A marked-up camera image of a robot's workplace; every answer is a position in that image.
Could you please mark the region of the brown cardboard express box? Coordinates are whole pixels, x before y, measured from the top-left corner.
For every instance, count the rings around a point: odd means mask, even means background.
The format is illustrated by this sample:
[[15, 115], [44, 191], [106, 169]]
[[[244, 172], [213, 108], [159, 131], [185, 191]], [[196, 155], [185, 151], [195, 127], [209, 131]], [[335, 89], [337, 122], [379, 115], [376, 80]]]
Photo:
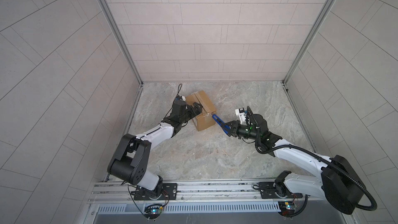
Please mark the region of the brown cardboard express box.
[[188, 105], [193, 106], [194, 103], [198, 103], [202, 106], [202, 112], [192, 119], [198, 131], [203, 131], [216, 124], [212, 116], [217, 113], [217, 110], [205, 91], [197, 91], [186, 96], [186, 102]]

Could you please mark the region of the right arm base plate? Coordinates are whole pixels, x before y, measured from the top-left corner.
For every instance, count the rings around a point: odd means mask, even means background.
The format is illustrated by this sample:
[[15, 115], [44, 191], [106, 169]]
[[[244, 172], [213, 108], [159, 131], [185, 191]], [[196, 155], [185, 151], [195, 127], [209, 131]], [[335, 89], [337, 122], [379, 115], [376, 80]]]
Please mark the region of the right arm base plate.
[[285, 186], [282, 187], [282, 190], [277, 189], [275, 183], [272, 182], [259, 182], [256, 185], [253, 185], [253, 189], [258, 190], [260, 192], [262, 199], [293, 199], [293, 198], [303, 198], [302, 194], [292, 194], [287, 190]]

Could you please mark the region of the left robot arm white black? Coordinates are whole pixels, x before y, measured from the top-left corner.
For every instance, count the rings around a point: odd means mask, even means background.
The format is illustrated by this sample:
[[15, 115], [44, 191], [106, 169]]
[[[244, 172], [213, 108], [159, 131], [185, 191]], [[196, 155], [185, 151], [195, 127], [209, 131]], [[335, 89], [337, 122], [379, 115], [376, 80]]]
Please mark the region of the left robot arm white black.
[[174, 137], [189, 120], [202, 113], [203, 106], [188, 104], [184, 97], [177, 97], [171, 112], [154, 128], [138, 135], [124, 135], [107, 167], [107, 172], [125, 183], [140, 186], [149, 191], [162, 189], [162, 178], [147, 170], [150, 151], [163, 141]]

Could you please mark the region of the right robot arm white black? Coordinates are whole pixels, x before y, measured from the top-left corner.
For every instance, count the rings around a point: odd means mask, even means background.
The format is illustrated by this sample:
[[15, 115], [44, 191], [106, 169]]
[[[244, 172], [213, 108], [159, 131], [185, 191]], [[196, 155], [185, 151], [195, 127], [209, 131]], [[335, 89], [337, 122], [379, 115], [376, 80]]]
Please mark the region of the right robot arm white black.
[[302, 176], [283, 171], [275, 179], [275, 188], [280, 197], [288, 193], [304, 194], [327, 200], [335, 209], [350, 215], [355, 209], [372, 210], [377, 206], [360, 205], [369, 192], [349, 161], [339, 155], [327, 157], [295, 146], [281, 136], [269, 131], [266, 120], [259, 114], [245, 116], [243, 121], [234, 120], [219, 124], [227, 136], [253, 140], [256, 151], [287, 160], [306, 170], [311, 175]]

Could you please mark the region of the blue utility knife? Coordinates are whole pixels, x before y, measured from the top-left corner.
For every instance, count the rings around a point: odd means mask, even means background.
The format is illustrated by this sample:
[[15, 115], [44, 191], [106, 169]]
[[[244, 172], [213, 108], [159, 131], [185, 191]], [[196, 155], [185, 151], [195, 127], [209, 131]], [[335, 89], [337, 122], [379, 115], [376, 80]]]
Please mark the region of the blue utility knife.
[[229, 134], [230, 127], [224, 123], [216, 114], [212, 115], [213, 120], [222, 128], [225, 134]]

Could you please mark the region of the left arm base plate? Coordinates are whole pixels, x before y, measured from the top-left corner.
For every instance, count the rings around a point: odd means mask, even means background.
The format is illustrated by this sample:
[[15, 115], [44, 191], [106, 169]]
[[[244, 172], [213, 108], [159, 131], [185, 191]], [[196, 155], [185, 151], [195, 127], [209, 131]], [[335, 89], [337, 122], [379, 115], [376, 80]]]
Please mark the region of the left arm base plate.
[[154, 190], [137, 186], [133, 198], [135, 201], [176, 200], [177, 187], [177, 183], [162, 183], [162, 185], [157, 185]]

